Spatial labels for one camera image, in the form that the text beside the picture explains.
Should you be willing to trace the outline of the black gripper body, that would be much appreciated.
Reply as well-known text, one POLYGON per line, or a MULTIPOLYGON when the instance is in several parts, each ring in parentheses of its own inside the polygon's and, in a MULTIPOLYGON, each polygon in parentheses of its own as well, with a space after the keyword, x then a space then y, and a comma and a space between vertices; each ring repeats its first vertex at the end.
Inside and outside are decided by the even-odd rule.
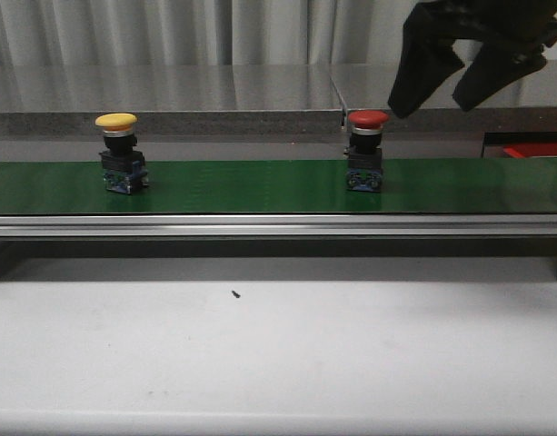
POLYGON ((504 48, 557 43, 557 1, 428 1, 403 24, 403 39, 422 44, 473 40, 504 48))

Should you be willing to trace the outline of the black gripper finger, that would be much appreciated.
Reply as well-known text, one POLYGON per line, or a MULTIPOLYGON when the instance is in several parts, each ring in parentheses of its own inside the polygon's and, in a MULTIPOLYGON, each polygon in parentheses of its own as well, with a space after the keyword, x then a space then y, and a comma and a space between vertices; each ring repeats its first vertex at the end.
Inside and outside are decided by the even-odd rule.
POLYGON ((528 53, 483 45, 453 91, 453 100, 469 112, 503 88, 542 70, 547 59, 538 47, 528 53))
POLYGON ((453 46, 454 38, 403 35, 403 49, 388 105, 399 118, 406 118, 450 76, 464 67, 453 46))

